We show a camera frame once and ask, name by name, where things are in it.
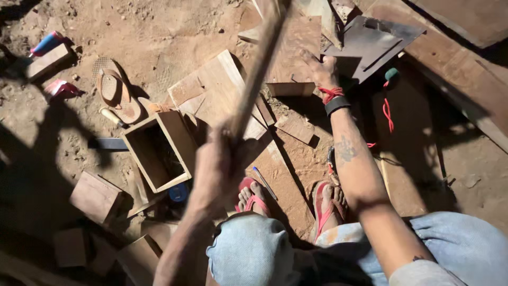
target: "black wristband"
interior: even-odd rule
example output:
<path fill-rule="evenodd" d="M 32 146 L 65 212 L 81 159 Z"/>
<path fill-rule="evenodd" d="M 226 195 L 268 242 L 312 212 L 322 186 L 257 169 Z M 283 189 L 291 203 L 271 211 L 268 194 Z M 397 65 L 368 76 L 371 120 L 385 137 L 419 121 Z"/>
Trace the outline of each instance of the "black wristband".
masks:
<path fill-rule="evenodd" d="M 349 107 L 351 104 L 345 96 L 336 96 L 325 105 L 326 115 L 330 117 L 332 112 L 343 107 Z"/>

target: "red flip-flop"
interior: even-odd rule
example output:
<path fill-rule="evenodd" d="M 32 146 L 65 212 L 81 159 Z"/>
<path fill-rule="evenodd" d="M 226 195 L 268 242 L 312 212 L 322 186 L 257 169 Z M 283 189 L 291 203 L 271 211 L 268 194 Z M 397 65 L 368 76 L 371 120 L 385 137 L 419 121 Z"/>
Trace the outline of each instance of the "red flip-flop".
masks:
<path fill-rule="evenodd" d="M 251 177 L 243 178 L 242 182 L 240 182 L 240 185 L 238 185 L 238 193 L 240 193 L 240 191 L 245 187 L 250 189 L 250 185 L 252 184 L 252 182 L 257 182 L 259 184 L 258 181 L 256 181 L 255 179 L 253 179 Z M 258 204 L 261 207 L 261 209 L 266 213 L 266 215 L 268 217 L 270 217 L 270 210 L 266 206 L 265 202 L 262 199 L 260 199 L 258 196 L 256 196 L 254 193 L 248 199 L 247 205 L 245 205 L 244 211 L 247 212 L 247 211 L 252 210 L 252 205 L 254 203 Z M 240 207 L 238 206 L 238 204 L 235 205 L 235 209 L 236 209 L 236 212 L 240 213 Z"/>
<path fill-rule="evenodd" d="M 333 213 L 333 208 L 337 207 L 337 210 L 339 211 L 340 216 L 342 217 L 342 220 L 345 219 L 345 211 L 342 209 L 342 207 L 339 207 L 339 203 L 336 201 L 336 199 L 331 199 L 330 203 L 328 204 L 328 207 L 326 208 L 326 212 L 323 214 L 321 212 L 321 204 L 323 203 L 323 189 L 326 187 L 326 185 L 331 185 L 328 181 L 323 181 L 319 183 L 314 191 L 315 191 L 315 212 L 316 212 L 316 218 L 317 218 L 317 231 L 316 231 L 316 237 L 314 238 L 314 244 L 318 240 L 319 235 L 321 235 L 321 231 L 323 230 L 323 226 L 325 225 L 328 218 Z"/>

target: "tattoo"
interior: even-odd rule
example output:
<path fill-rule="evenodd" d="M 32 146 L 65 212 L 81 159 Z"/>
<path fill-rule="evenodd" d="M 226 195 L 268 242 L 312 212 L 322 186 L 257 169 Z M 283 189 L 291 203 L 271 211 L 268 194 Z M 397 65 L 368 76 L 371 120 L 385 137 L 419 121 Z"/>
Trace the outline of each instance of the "tattoo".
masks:
<path fill-rule="evenodd" d="M 413 258 L 413 262 L 416 261 L 416 260 L 425 260 L 425 258 L 423 258 L 423 255 L 421 255 L 421 256 L 415 256 Z"/>
<path fill-rule="evenodd" d="M 335 143 L 335 158 L 337 166 L 342 166 L 346 162 L 351 162 L 358 155 L 357 151 L 351 144 L 351 140 L 342 135 L 342 141 Z"/>

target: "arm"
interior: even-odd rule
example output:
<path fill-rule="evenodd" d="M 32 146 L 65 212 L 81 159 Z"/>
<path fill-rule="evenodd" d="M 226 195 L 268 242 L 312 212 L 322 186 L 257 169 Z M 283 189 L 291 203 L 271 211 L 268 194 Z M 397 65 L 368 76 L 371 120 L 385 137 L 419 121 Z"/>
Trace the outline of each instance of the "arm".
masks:
<path fill-rule="evenodd" d="M 335 58 L 325 57 L 321 64 L 311 53 L 302 51 L 305 62 L 314 71 L 316 85 L 338 87 L 333 75 Z M 335 164 L 347 204 L 357 215 L 386 277 L 399 267 L 417 259 L 433 261 L 425 245 L 397 214 L 385 184 L 349 108 L 331 114 L 335 146 Z"/>
<path fill-rule="evenodd" d="M 196 279 L 200 270 L 196 269 L 196 257 L 204 253 L 200 241 L 212 236 L 212 218 L 224 209 L 244 176 L 244 169 L 233 168 L 233 160 L 239 156 L 230 154 L 224 133 L 223 128 L 215 130 L 208 143 L 197 151 L 194 188 L 182 220 L 159 260 L 154 286 L 188 285 Z M 235 154 L 248 152 L 246 149 L 254 147 L 254 143 L 244 142 Z"/>

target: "open wooden box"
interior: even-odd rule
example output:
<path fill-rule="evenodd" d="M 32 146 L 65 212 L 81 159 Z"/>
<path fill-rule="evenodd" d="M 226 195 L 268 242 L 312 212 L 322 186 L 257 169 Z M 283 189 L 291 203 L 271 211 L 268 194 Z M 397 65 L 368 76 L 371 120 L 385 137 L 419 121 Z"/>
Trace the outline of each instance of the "open wooden box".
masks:
<path fill-rule="evenodd" d="M 178 111 L 150 116 L 129 128 L 123 140 L 153 192 L 192 178 L 198 147 Z"/>

